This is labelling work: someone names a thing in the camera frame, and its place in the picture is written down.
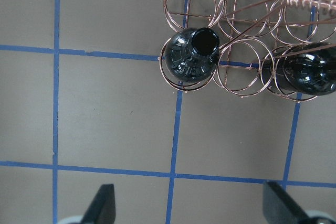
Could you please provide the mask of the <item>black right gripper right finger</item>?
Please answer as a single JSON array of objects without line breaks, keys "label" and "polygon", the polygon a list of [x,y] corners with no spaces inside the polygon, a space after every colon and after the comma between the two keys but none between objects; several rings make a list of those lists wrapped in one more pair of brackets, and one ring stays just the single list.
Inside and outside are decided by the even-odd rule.
[{"label": "black right gripper right finger", "polygon": [[309,216],[277,183],[263,184],[263,215],[269,224],[305,223]]}]

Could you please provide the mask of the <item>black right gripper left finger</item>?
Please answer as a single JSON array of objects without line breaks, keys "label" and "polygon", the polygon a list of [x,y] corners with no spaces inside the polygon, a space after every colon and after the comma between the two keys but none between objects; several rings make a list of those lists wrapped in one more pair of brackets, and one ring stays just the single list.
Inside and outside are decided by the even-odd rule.
[{"label": "black right gripper left finger", "polygon": [[116,220],[114,184],[100,186],[81,223],[113,224]]}]

